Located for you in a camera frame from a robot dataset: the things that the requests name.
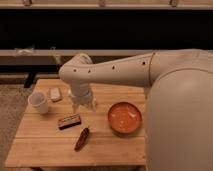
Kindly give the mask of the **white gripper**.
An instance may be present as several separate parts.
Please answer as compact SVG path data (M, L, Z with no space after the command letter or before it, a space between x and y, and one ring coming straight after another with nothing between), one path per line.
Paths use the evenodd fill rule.
M86 89L85 91L73 91L70 89L68 95L73 103L73 113L77 113L79 105L91 105L91 110L94 112L96 111L97 103L93 101L93 92L91 89Z

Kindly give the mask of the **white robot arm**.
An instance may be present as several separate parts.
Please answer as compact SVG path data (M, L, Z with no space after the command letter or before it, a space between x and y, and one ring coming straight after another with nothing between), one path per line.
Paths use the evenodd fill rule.
M93 100L92 83L149 89L144 128L148 171L213 171L213 53L154 51L95 64L77 54L59 70L73 102Z

